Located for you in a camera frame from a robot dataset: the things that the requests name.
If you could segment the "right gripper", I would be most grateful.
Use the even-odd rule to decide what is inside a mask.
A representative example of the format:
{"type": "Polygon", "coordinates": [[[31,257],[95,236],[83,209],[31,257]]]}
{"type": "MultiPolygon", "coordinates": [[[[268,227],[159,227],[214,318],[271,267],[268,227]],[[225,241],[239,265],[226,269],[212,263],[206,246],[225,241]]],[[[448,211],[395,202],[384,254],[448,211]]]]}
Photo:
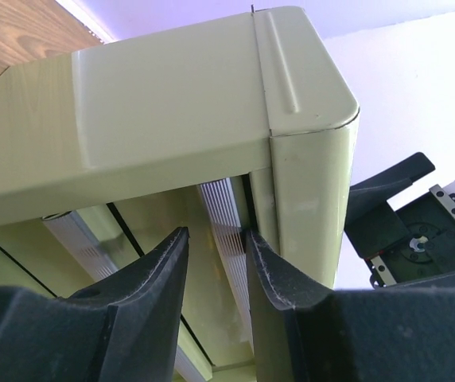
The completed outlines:
{"type": "Polygon", "coordinates": [[[435,171],[422,152],[350,187],[344,232],[373,288],[455,285],[455,193],[439,185],[394,210],[387,201],[435,171]]]}

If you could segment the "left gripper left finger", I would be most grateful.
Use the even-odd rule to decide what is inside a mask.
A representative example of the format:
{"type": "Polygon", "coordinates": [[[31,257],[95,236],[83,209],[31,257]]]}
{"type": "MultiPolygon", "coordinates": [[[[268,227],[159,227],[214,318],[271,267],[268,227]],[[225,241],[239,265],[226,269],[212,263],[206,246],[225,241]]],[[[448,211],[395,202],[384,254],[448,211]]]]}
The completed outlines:
{"type": "Polygon", "coordinates": [[[189,231],[68,298],[0,286],[0,381],[170,381],[189,231]]]}

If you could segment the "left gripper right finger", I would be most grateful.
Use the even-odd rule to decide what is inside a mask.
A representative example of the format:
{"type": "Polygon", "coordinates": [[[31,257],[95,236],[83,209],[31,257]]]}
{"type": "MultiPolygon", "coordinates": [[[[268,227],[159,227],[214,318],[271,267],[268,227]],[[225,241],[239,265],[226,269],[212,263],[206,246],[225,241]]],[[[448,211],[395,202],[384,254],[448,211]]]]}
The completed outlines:
{"type": "Polygon", "coordinates": [[[455,381],[455,273],[331,290],[248,231],[259,381],[455,381]]]}

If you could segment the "green metal tool chest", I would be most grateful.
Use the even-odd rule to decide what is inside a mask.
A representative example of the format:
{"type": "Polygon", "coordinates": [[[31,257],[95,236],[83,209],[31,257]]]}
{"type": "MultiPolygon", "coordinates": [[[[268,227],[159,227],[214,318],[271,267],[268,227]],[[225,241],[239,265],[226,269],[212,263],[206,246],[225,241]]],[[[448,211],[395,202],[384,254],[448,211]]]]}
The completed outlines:
{"type": "MultiPolygon", "coordinates": [[[[189,231],[181,307],[254,361],[246,237],[330,288],[360,107],[305,11],[239,14],[0,75],[0,287],[68,298],[189,231]]],[[[199,380],[178,340],[174,369],[199,380]]]]}

